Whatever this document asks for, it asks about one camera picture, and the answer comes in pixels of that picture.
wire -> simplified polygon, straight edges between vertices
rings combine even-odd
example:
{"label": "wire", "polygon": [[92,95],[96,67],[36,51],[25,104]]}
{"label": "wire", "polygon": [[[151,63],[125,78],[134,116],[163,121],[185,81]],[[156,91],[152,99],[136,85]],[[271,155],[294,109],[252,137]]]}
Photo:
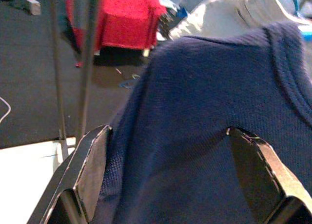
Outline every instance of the wire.
{"label": "wire", "polygon": [[8,116],[9,113],[11,112],[11,106],[10,106],[9,103],[8,103],[7,101],[5,101],[5,99],[3,99],[2,97],[0,97],[0,100],[2,100],[2,101],[6,104],[6,106],[8,106],[8,111],[3,115],[2,118],[0,118],[0,123],[1,123],[1,122],[3,121],[3,119],[5,119],[6,116]]}

white cable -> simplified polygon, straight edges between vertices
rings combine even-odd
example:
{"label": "white cable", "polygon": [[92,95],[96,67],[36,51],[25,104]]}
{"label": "white cable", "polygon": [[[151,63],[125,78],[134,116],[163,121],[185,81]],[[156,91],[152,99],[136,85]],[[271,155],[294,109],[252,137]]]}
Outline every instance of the white cable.
{"label": "white cable", "polygon": [[3,121],[3,119],[5,119],[6,116],[9,115],[9,113],[11,112],[11,106],[9,105],[9,103],[7,101],[5,101],[5,99],[3,99],[2,97],[0,97],[0,100],[2,100],[6,106],[8,106],[8,111],[3,115],[2,118],[0,118],[0,123]]}

dark gray carpet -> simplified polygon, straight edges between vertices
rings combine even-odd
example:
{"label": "dark gray carpet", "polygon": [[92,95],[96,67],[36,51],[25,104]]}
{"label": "dark gray carpet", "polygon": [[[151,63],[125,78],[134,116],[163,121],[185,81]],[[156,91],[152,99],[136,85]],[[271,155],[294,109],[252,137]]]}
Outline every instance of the dark gray carpet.
{"label": "dark gray carpet", "polygon": [[[52,140],[59,135],[49,5],[48,0],[38,1],[42,7],[40,16],[28,15],[0,2],[0,96],[12,107],[0,124],[0,149]],[[63,30],[66,28],[63,5],[59,3],[58,7]],[[61,36],[59,41],[66,130],[68,136],[73,136],[80,70],[75,68],[77,54],[71,45]],[[130,94],[129,89],[118,84],[133,73],[141,73],[144,62],[140,51],[102,50],[93,70],[87,130],[110,122]],[[6,106],[0,102],[0,116],[5,112]]]}

navy blue sweater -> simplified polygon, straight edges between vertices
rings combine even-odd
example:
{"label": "navy blue sweater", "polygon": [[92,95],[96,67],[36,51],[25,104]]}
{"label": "navy blue sweater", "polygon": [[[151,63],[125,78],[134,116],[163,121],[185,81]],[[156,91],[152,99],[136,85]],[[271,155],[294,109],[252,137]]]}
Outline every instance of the navy blue sweater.
{"label": "navy blue sweater", "polygon": [[114,132],[93,223],[253,223],[229,126],[268,141],[312,193],[311,107],[295,24],[168,43]]}

